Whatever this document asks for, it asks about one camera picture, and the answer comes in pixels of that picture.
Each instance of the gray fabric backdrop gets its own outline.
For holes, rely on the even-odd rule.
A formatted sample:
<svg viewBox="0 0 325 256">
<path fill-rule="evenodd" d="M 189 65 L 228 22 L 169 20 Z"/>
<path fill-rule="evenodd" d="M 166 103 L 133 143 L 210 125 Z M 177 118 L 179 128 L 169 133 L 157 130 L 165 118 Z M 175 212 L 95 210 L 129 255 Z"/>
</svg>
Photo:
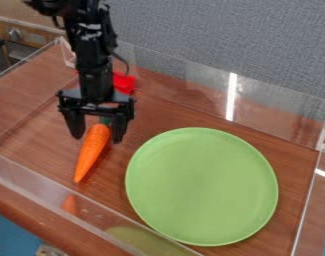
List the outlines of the gray fabric backdrop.
<svg viewBox="0 0 325 256">
<path fill-rule="evenodd" d="M 325 0 L 109 3 L 121 40 L 325 98 Z"/>
</svg>

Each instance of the wooden surface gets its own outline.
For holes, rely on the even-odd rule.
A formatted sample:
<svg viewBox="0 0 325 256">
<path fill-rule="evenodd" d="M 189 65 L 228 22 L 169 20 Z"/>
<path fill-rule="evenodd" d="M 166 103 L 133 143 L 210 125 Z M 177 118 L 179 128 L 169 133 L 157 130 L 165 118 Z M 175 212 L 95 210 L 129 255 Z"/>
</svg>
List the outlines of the wooden surface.
<svg viewBox="0 0 325 256">
<path fill-rule="evenodd" d="M 38 58 L 38 61 L 43 61 L 46 65 L 48 63 L 47 60 L 52 58 L 54 54 L 57 54 L 57 52 L 54 52 L 52 49 Z M 28 65 L 26 68 L 28 68 L 26 72 L 30 72 L 30 69 L 39 67 L 38 65 Z M 63 68 L 58 68 L 58 70 L 61 76 L 66 75 L 73 77 L 70 71 L 66 71 Z M 23 79 L 26 79 L 26 72 L 18 75 L 23 75 Z M 139 84 L 145 82 L 151 87 L 154 87 L 155 84 L 155 88 L 161 89 L 165 76 L 159 76 L 151 72 L 147 73 L 149 71 L 141 72 Z M 0 105 L 4 107 L 0 115 L 0 154 L 66 187 L 77 190 L 101 204 L 111 207 L 138 222 L 142 221 L 130 207 L 123 180 L 127 163 L 142 143 L 161 132 L 190 126 L 214 128 L 246 140 L 265 155 L 276 171 L 280 184 L 280 202 L 274 216 L 265 228 L 245 241 L 222 247 L 193 248 L 210 256 L 280 256 L 290 254 L 316 166 L 317 153 L 313 150 L 265 133 L 257 132 L 233 122 L 225 121 L 211 114 L 198 111 L 195 108 L 187 108 L 170 100 L 161 99 L 158 93 L 153 93 L 150 90 L 145 91 L 145 88 L 142 88 L 142 90 L 137 92 L 137 118 L 130 123 L 125 140 L 119 145 L 113 145 L 110 150 L 105 152 L 98 165 L 93 169 L 91 175 L 89 175 L 85 181 L 77 186 L 73 183 L 73 175 L 81 141 L 75 141 L 70 137 L 65 121 L 61 114 L 57 112 L 55 99 L 52 98 L 46 104 L 39 100 L 40 104 L 36 103 L 40 107 L 39 111 L 35 111 L 34 114 L 28 114 L 32 113 L 35 109 L 28 102 L 39 97 L 39 92 L 43 90 L 42 88 L 44 86 L 48 87 L 44 87 L 44 93 L 42 93 L 43 95 L 40 96 L 42 99 L 46 98 L 48 94 L 54 94 L 51 91 L 57 89 L 57 86 L 51 85 L 54 81 L 50 81 L 50 79 L 54 80 L 57 77 L 47 77 L 43 81 L 43 75 L 36 73 L 35 77 L 40 83 L 43 81 L 44 85 L 40 84 L 43 87 L 39 87 L 39 89 L 38 87 L 32 87 L 31 84 L 27 85 L 26 90 L 16 91 L 19 78 L 16 77 L 14 79 L 11 76 L 10 74 L 3 81 L 0 80 L 0 103 L 3 104 Z M 169 82 L 170 81 L 173 81 L 174 86 L 182 88 L 183 82 L 177 79 L 171 79 Z M 22 102 L 18 99 L 18 93 L 20 95 L 26 94 L 28 100 Z M 187 97 L 190 101 L 191 99 L 197 99 L 197 104 L 211 108 L 213 105 L 207 101 L 207 97 L 202 96 L 203 95 L 198 95 L 194 92 L 185 93 L 183 100 L 186 101 Z M 289 113 L 286 113 L 285 116 L 293 118 L 294 121 L 302 119 Z M 19 120 L 22 120 L 22 122 L 15 126 L 15 129 L 11 129 L 10 132 L 3 134 L 2 130 L 14 127 L 14 123 Z M 0 197 L 0 202 L 3 202 L 0 204 L 0 212 L 8 212 L 12 205 L 11 198 L 3 200 Z M 69 241 L 74 241 L 74 234 L 65 229 L 65 224 L 58 222 L 55 224 L 52 221 L 50 227 L 38 227 L 35 221 L 30 223 L 30 218 L 38 218 L 38 213 L 35 211 L 28 212 L 27 205 L 22 205 L 20 202 L 16 203 L 16 211 L 19 212 L 16 216 L 19 217 L 7 214 L 10 219 L 18 223 L 26 223 L 26 228 L 32 230 L 38 235 L 44 234 L 47 241 L 57 245 L 57 247 L 63 247 Z M 47 216 L 50 216 L 48 212 L 43 212 L 40 212 L 40 215 L 47 214 Z M 63 243 L 61 239 L 54 236 L 52 230 L 66 235 L 66 241 Z M 83 235 L 87 237 L 86 231 L 81 232 L 81 237 Z M 85 254 L 77 253 L 75 250 L 73 251 L 73 255 Z"/>
</svg>

